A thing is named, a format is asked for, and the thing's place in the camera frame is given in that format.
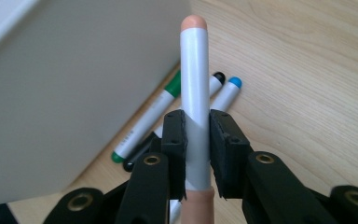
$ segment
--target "white marker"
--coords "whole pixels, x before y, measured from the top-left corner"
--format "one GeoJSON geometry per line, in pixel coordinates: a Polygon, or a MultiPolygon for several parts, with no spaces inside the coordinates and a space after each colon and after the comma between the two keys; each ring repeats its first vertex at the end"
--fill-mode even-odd
{"type": "Polygon", "coordinates": [[[181,93],[186,119],[186,200],[182,223],[213,223],[213,196],[209,154],[208,31],[200,16],[182,21],[181,93]]]}
{"type": "MultiPolygon", "coordinates": [[[[209,78],[209,96],[213,96],[226,81],[226,76],[221,72],[216,72],[209,78]]],[[[150,146],[155,138],[162,138],[163,125],[160,124],[153,132],[151,132],[144,140],[137,144],[131,151],[131,154],[123,161],[123,168],[127,172],[132,172],[132,168],[135,165],[139,157],[149,151],[150,146]]]]}
{"type": "Polygon", "coordinates": [[[112,153],[112,160],[121,163],[127,158],[136,144],[150,130],[161,114],[168,108],[172,101],[180,93],[181,72],[178,71],[175,77],[164,88],[157,100],[146,110],[138,122],[133,126],[126,137],[118,144],[112,153]]]}
{"type": "MultiPolygon", "coordinates": [[[[218,90],[220,90],[220,88],[222,88],[223,84],[225,83],[226,77],[223,73],[221,72],[216,72],[214,73],[210,78],[209,78],[209,97],[211,98],[218,90]]],[[[159,125],[156,130],[154,131],[154,133],[156,134],[157,137],[161,138],[162,137],[162,126],[163,124],[159,125]]]]}
{"type": "MultiPolygon", "coordinates": [[[[216,95],[211,105],[211,109],[226,112],[228,107],[234,102],[238,93],[240,93],[242,82],[238,77],[231,77],[223,86],[223,89],[216,95]]],[[[170,200],[170,223],[173,224],[178,218],[181,210],[181,204],[177,200],[170,200]]]]}
{"type": "Polygon", "coordinates": [[[238,77],[231,77],[214,99],[211,109],[226,111],[240,92],[242,82],[238,77]]]}

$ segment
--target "white box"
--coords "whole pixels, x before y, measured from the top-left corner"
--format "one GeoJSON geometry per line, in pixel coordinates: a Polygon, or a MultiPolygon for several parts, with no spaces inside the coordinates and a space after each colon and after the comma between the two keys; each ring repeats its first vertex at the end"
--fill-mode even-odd
{"type": "Polygon", "coordinates": [[[0,7],[0,203],[87,167],[177,64],[189,13],[178,0],[16,4],[0,7]]]}

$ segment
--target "green marker cap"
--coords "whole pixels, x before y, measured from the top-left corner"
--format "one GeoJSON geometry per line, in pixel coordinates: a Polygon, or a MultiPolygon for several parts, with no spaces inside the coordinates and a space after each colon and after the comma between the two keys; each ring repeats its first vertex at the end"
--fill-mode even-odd
{"type": "Polygon", "coordinates": [[[178,70],[173,79],[164,88],[165,91],[169,92],[174,98],[180,94],[180,70],[178,70]]]}
{"type": "Polygon", "coordinates": [[[121,163],[124,161],[124,158],[118,156],[118,154],[116,154],[116,152],[112,153],[112,161],[115,163],[121,163]]]}

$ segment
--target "beige rubber tip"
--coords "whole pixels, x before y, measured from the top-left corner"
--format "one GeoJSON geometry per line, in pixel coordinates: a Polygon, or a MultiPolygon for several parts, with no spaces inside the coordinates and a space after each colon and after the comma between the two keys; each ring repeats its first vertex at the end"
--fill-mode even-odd
{"type": "Polygon", "coordinates": [[[214,189],[186,190],[187,200],[182,200],[181,222],[183,224],[213,224],[214,189]]]}
{"type": "Polygon", "coordinates": [[[207,30],[206,21],[201,16],[188,16],[182,21],[181,32],[188,28],[202,28],[207,30]]]}

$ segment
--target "wooden table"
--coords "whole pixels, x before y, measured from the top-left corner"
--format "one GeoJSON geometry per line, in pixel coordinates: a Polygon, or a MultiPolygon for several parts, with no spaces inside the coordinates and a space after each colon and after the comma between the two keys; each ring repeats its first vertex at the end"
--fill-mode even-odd
{"type": "MultiPolygon", "coordinates": [[[[253,149],[278,155],[322,194],[358,186],[358,1],[191,0],[191,7],[208,22],[210,72],[244,82],[228,113],[253,149]]],[[[11,203],[18,221],[41,223],[72,189],[107,192],[127,180],[110,154],[160,91],[68,189],[11,203]]],[[[215,223],[244,220],[241,201],[216,195],[215,223]]]]}

